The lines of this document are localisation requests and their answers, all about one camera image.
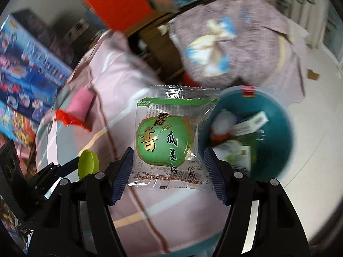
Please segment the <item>lime green lid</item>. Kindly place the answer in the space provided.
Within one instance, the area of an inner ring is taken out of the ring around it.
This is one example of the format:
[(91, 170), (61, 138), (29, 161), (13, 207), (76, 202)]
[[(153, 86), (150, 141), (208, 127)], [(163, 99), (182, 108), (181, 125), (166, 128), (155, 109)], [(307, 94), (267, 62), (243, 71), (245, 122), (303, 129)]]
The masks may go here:
[(99, 172), (99, 158), (97, 153), (91, 150), (84, 150), (78, 159), (77, 172), (80, 180), (88, 174)]

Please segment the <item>green white medicine box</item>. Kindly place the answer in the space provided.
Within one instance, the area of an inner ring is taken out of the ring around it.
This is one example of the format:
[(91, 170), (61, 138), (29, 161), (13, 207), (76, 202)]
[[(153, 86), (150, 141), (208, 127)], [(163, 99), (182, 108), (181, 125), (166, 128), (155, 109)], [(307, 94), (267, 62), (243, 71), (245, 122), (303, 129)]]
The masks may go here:
[(242, 136), (255, 133), (268, 122), (269, 119), (266, 113), (264, 111), (260, 111), (247, 120), (235, 124), (231, 130), (231, 135)]

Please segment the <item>white red foil bag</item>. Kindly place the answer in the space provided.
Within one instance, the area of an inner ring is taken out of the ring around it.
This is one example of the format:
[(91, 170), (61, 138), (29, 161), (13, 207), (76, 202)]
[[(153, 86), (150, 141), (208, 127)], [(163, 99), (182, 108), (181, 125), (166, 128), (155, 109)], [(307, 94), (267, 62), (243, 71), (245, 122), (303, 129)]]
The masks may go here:
[(215, 116), (211, 125), (211, 140), (214, 142), (223, 142), (229, 138), (233, 126), (237, 123), (237, 117), (230, 111), (221, 110)]

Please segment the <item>red snack wrapper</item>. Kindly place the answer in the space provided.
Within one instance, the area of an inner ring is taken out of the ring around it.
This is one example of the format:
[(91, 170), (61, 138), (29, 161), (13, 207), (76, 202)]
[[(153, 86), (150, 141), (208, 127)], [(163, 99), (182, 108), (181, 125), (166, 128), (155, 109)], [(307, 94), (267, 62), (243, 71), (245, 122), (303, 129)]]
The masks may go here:
[(62, 124), (64, 124), (64, 126), (68, 127), (68, 126), (77, 126), (77, 127), (82, 127), (85, 130), (87, 130), (88, 132), (91, 132), (91, 128), (89, 126), (86, 125), (86, 123), (84, 121), (82, 121), (81, 119), (69, 114), (68, 112), (65, 112), (61, 109), (57, 109), (55, 111), (55, 121), (60, 121)]

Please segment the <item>green melon seed packet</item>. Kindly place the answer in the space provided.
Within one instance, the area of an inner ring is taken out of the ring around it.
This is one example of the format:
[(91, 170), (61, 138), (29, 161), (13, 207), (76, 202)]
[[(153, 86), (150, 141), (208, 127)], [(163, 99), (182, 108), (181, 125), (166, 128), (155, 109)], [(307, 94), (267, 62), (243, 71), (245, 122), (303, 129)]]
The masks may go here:
[(212, 183), (199, 154), (199, 133), (220, 90), (151, 86), (137, 102), (130, 187), (209, 191)]

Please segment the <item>pink paper cup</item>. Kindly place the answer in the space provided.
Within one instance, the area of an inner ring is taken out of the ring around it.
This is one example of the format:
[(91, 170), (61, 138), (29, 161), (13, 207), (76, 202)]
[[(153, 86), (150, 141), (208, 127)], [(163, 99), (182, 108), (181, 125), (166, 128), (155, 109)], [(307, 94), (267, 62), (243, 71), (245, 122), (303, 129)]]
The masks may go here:
[(89, 88), (79, 89), (70, 102), (66, 113), (84, 122), (95, 98), (95, 92)]

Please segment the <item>pink plaid quilt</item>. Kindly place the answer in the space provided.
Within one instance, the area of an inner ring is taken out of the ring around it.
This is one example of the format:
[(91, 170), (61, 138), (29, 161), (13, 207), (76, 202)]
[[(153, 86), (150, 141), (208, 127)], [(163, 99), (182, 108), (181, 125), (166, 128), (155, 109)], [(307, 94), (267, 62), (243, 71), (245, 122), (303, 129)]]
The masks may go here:
[[(97, 153), (101, 170), (119, 160), (133, 145), (137, 102), (159, 83), (122, 33), (103, 33), (55, 101), (55, 108), (66, 109), (78, 90), (92, 89), (95, 100), (87, 115), (91, 131), (46, 116), (35, 138), (37, 169), (65, 164), (84, 150)], [(110, 207), (128, 256), (211, 256), (228, 212), (214, 192), (187, 188), (126, 187)]]

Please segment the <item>blue toy box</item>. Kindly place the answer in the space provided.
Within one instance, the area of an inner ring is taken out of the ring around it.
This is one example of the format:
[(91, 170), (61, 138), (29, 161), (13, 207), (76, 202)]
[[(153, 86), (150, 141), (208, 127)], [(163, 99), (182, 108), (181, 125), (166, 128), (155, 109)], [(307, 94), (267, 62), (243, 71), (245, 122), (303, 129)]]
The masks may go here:
[(39, 123), (76, 65), (73, 49), (33, 11), (1, 26), (1, 101)]

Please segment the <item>red round stool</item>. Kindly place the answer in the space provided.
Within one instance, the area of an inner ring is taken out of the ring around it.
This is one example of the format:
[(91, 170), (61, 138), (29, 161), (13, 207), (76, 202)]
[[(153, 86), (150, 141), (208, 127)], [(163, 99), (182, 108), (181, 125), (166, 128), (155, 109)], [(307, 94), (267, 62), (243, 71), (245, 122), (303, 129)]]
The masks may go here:
[(187, 87), (200, 87), (200, 85), (196, 83), (193, 79), (191, 79), (191, 77), (186, 72), (183, 73), (180, 84)]

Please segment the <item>cardboard scrap on floor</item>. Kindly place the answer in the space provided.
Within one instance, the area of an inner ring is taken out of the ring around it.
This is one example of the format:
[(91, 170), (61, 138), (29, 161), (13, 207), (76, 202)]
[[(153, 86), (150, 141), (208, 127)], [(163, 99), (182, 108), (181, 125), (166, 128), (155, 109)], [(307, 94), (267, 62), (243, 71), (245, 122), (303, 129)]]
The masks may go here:
[(307, 78), (313, 81), (317, 81), (320, 78), (320, 74), (315, 73), (312, 69), (308, 69)]

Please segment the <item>purple striped cloth bundle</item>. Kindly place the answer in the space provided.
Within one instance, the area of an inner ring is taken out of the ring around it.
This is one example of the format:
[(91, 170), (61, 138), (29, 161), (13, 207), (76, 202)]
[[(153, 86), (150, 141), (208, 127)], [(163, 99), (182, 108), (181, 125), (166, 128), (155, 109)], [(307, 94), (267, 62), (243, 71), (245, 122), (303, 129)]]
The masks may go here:
[(187, 75), (199, 86), (261, 87), (286, 105), (306, 95), (304, 30), (264, 0), (217, 0), (168, 23)]

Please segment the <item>brown wooden cabinet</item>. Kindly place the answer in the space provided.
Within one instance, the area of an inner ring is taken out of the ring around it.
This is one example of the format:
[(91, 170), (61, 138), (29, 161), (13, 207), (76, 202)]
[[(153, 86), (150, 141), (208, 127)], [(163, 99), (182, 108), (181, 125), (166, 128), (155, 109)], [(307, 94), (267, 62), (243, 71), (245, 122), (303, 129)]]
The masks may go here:
[(153, 11), (124, 30), (131, 50), (146, 61), (167, 85), (179, 85), (184, 75), (180, 54), (169, 38), (172, 13)]

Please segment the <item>white curtain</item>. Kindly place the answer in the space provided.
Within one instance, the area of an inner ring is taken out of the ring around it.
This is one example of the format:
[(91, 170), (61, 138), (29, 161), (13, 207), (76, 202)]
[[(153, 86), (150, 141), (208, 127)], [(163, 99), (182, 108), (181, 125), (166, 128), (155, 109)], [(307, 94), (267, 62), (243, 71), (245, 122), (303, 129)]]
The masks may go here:
[(276, 0), (277, 9), (302, 28), (309, 36), (308, 46), (318, 48), (323, 43), (329, 0)]

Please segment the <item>wall power socket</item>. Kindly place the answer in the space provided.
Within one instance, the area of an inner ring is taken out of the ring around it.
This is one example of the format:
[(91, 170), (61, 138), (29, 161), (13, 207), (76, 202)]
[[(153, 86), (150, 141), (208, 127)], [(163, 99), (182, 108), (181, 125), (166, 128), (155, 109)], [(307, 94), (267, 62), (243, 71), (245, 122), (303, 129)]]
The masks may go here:
[(64, 36), (63, 40), (69, 43), (74, 42), (80, 35), (88, 30), (90, 24), (84, 19), (80, 19)]

